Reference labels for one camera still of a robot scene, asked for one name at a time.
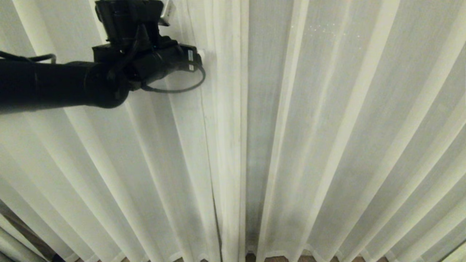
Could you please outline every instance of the wire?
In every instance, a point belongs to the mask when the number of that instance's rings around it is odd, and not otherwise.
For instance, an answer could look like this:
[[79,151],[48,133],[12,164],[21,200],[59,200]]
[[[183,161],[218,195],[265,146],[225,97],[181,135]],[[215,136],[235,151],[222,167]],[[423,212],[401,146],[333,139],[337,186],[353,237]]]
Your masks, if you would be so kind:
[[188,87],[188,88],[185,88],[185,89],[180,89],[180,90],[166,90],[166,89],[158,89],[158,88],[153,88],[153,87],[150,87],[148,85],[143,85],[141,86],[141,89],[142,90],[145,90],[145,91],[149,91],[149,92],[156,92],[156,93],[164,93],[164,94],[178,94],[178,93],[184,93],[184,92],[188,92],[188,91],[191,91],[193,89],[196,89],[197,87],[199,87],[200,85],[202,85],[202,83],[204,82],[204,80],[206,79],[206,71],[204,70],[204,68],[198,64],[198,63],[195,63],[195,62],[191,62],[191,61],[186,61],[186,62],[181,62],[181,63],[178,63],[178,64],[189,64],[189,65],[193,65],[195,67],[197,67],[199,69],[199,71],[201,71],[202,73],[202,79],[201,81],[199,81],[199,83],[191,86],[191,87]]
[[13,60],[13,61],[27,61],[27,62],[32,62],[31,59],[23,56],[17,56],[17,55],[12,55],[7,52],[0,51],[0,57],[3,57],[7,60]]
[[0,51],[0,57],[3,57],[7,60],[26,61],[26,62],[40,62],[40,61],[50,59],[52,64],[55,64],[57,60],[57,57],[54,54],[24,57],[24,56],[13,55],[13,54],[3,52],[3,51]]
[[48,55],[40,55],[40,56],[34,56],[29,58],[33,62],[40,62],[44,60],[50,59],[51,64],[56,64],[57,63],[57,57],[54,54],[48,54]]

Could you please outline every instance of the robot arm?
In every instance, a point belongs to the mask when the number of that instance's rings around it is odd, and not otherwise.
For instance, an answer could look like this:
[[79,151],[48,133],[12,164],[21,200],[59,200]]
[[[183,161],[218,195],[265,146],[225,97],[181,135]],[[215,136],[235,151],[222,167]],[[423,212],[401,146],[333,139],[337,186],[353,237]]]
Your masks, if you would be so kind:
[[[130,90],[179,93],[198,87],[206,74],[196,47],[159,33],[159,25],[168,25],[167,7],[158,0],[97,1],[96,13],[109,43],[92,48],[94,62],[45,64],[37,61],[53,62],[54,56],[25,58],[1,52],[0,112],[73,105],[113,108]],[[203,78],[184,90],[147,86],[176,70],[199,70]]]

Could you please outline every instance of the sheer curtain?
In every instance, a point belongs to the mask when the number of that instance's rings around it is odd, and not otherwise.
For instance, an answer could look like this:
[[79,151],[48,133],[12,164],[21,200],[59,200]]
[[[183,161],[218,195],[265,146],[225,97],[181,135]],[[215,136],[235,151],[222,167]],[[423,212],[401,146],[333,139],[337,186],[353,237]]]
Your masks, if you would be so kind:
[[43,255],[3,216],[0,216],[0,261],[44,262]]
[[[0,115],[0,199],[67,262],[435,262],[466,238],[466,1],[174,3],[201,88]],[[91,61],[93,10],[3,0],[0,50]]]

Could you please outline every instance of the white label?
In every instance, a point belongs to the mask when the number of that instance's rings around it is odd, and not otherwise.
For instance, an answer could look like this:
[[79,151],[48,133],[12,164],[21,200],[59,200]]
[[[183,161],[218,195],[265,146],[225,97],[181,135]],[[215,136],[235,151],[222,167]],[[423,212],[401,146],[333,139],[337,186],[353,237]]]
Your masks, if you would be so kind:
[[[194,61],[194,55],[193,55],[193,51],[192,50],[188,50],[188,60],[189,61]],[[194,66],[193,65],[189,65],[189,70],[191,71],[194,71]]]

